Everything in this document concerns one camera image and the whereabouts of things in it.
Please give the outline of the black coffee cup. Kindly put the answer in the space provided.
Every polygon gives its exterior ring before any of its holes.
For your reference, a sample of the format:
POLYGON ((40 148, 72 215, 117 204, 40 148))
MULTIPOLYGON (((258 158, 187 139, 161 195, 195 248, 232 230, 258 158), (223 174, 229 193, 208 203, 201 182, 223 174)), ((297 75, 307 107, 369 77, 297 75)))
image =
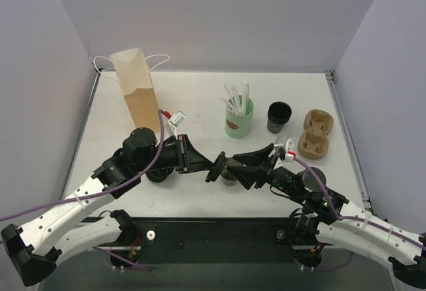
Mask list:
POLYGON ((220 179, 222 183, 226 186, 234 186, 238 182, 235 176, 230 173, 226 168, 221 172, 220 179))

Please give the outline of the black cup lid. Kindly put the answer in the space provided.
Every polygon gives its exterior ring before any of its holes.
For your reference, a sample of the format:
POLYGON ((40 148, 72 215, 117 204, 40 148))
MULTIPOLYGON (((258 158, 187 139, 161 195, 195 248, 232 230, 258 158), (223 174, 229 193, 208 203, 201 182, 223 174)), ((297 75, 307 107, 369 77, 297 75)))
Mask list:
POLYGON ((226 153, 222 151, 214 161, 214 166, 208 172, 205 182, 215 182, 221 175, 222 171, 226 168, 227 162, 228 158, 226 157, 226 153))

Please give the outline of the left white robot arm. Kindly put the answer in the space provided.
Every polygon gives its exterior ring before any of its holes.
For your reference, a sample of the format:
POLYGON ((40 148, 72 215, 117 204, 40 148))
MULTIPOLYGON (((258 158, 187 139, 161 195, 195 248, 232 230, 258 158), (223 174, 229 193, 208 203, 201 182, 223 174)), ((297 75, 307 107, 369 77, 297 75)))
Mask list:
POLYGON ((171 169, 185 174, 213 167, 186 134, 157 139, 152 130, 137 128, 64 203, 20 226, 7 225, 1 231, 5 251, 23 284, 38 284, 60 262, 92 246, 114 241, 127 245, 134 240, 134 222, 123 210, 114 211, 99 224, 77 225, 139 184, 143 171, 171 169))

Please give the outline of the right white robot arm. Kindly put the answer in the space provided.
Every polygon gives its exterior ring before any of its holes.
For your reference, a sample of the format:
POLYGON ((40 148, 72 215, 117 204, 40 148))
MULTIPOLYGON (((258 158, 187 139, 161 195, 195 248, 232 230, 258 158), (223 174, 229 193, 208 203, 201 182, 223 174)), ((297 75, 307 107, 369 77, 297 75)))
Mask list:
POLYGON ((394 226, 328 188, 318 168, 308 166, 285 146, 235 154, 228 170, 244 188, 268 184, 302 207, 295 234, 365 256, 392 270, 396 279, 425 289, 425 235, 394 226))

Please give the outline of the green straw holder cup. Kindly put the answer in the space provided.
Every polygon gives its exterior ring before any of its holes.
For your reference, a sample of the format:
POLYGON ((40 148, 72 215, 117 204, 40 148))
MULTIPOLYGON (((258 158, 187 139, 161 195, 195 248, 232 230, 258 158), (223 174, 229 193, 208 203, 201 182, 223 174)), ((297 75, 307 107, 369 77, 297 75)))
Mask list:
POLYGON ((254 104, 252 99, 248 100, 247 115, 243 117, 232 114, 229 107, 226 107, 226 120, 224 125, 226 134, 233 139, 242 139, 246 137, 251 131, 253 114, 254 104))

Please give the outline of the brown pulp cup carrier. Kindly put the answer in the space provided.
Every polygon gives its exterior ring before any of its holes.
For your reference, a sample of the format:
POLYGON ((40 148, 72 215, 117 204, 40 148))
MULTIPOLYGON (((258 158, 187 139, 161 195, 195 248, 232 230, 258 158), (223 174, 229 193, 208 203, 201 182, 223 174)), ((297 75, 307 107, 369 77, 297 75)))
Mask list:
POLYGON ((323 158, 329 148, 328 134, 333 128, 333 117, 319 109, 310 110, 304 119, 304 132, 298 141, 299 153, 312 160, 323 158))

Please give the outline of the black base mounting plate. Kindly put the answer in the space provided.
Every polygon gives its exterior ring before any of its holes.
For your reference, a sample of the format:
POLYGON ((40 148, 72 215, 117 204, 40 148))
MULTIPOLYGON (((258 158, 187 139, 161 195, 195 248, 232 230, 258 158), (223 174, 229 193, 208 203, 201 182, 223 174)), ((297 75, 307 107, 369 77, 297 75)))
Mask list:
POLYGON ((294 249, 318 241, 296 227, 296 218, 135 218, 136 232, 107 246, 140 264, 283 264, 294 249))

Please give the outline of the brown paper bag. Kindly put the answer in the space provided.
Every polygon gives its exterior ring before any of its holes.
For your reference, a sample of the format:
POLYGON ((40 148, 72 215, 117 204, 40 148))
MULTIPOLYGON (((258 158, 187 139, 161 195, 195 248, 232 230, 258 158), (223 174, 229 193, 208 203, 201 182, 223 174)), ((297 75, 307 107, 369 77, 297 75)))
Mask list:
POLYGON ((102 57, 112 63, 116 77, 103 73, 97 66, 99 56, 93 58, 95 70, 103 77, 116 81, 136 128, 147 127, 158 132, 158 101, 152 82, 151 68, 147 57, 139 48, 127 49, 102 57))

